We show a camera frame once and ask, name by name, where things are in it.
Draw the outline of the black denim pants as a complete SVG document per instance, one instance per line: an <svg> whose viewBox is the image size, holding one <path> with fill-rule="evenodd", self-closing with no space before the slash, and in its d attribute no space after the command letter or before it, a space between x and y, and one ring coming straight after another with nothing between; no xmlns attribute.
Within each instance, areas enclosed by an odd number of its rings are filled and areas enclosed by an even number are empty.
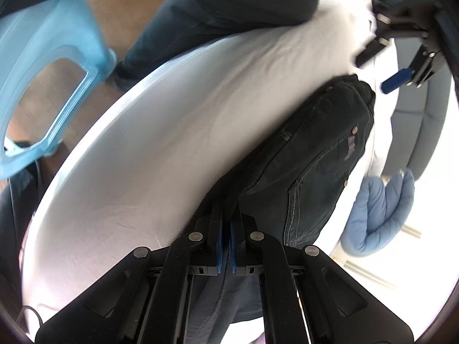
<svg viewBox="0 0 459 344"><path fill-rule="evenodd" d="M231 214L300 249L316 241L374 125L375 93L356 75L322 85L208 192L196 218ZM195 279L188 343L220 343L233 323L260 318L256 276L237 276L230 261L219 276Z"/></svg>

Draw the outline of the dark grey bed headboard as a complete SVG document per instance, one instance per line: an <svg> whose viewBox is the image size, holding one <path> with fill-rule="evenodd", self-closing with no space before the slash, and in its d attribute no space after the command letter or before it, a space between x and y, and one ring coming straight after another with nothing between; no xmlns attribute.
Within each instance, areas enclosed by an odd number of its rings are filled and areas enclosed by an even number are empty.
<svg viewBox="0 0 459 344"><path fill-rule="evenodd" d="M422 87L402 86L391 117L392 142L383 174L410 169L419 179L428 166L441 135L447 114L451 73L447 66Z"/></svg>

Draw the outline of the white bed sheet mattress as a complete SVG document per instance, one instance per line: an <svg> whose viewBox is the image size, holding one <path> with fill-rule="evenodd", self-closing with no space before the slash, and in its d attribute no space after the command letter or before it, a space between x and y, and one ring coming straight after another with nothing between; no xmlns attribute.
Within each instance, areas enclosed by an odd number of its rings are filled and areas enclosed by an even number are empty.
<svg viewBox="0 0 459 344"><path fill-rule="evenodd" d="M354 71L373 25L370 0L320 0L307 23L199 47L120 97L29 225L29 338L134 248L169 245L224 173L322 84Z"/></svg>

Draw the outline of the blue rolled duvet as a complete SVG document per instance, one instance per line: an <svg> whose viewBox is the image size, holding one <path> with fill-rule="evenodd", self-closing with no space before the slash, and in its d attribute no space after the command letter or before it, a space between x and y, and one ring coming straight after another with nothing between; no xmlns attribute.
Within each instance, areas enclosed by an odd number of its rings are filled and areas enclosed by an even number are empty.
<svg viewBox="0 0 459 344"><path fill-rule="evenodd" d="M388 183L377 176L364 177L340 238L343 250L352 257L382 250L403 228L414 194L410 169L401 170Z"/></svg>

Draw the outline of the light blue plastic stool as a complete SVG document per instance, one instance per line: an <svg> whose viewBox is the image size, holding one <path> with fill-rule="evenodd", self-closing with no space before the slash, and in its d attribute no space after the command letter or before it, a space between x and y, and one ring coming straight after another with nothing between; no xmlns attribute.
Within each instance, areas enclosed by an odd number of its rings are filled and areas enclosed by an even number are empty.
<svg viewBox="0 0 459 344"><path fill-rule="evenodd" d="M2 179L58 151L65 128L116 63L87 0L48 0L1 18ZM12 139L10 123L32 92L59 97L61 109L22 147Z"/></svg>

